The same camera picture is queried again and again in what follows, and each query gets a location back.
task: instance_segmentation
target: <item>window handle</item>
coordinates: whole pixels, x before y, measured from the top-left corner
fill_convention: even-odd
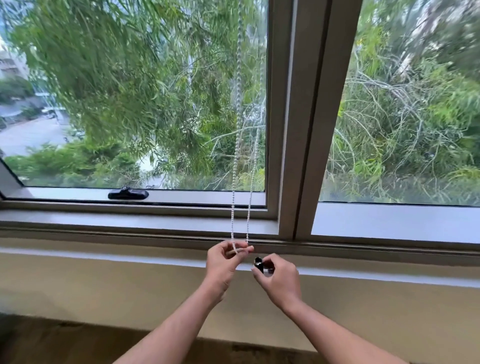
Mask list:
[[[147,197],[147,191],[134,190],[129,186],[123,186],[119,190],[112,190],[108,193],[108,198],[117,200],[145,200]]]

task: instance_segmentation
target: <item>window pane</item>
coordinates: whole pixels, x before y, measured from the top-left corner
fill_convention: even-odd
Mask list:
[[[267,3],[241,2],[239,190],[253,169],[264,190]],[[236,0],[17,0],[1,13],[1,156],[25,185],[232,188]]]
[[[321,201],[480,206],[480,3],[365,0]]]

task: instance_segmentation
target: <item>wall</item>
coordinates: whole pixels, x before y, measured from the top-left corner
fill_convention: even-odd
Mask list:
[[[0,308],[21,315],[152,329],[201,282],[205,252],[0,240]],[[478,363],[480,268],[286,257],[304,300],[417,363]],[[313,350],[240,266],[200,336]]]

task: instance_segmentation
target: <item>human hand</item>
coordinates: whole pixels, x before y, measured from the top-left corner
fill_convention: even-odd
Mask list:
[[[300,278],[295,265],[277,254],[263,258],[264,267],[274,266],[271,277],[266,277],[257,267],[252,267],[253,276],[267,292],[272,302],[285,312],[297,302],[301,302]]]
[[[216,303],[223,299],[237,266],[253,252],[253,246],[235,241],[238,254],[233,252],[232,240],[225,240],[208,250],[207,273],[202,285],[213,294]]]

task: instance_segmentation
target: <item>street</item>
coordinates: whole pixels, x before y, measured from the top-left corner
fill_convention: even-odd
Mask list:
[[[0,149],[5,156],[26,156],[27,147],[40,148],[42,144],[65,144],[68,125],[59,125],[56,119],[42,116],[9,126],[0,132]]]

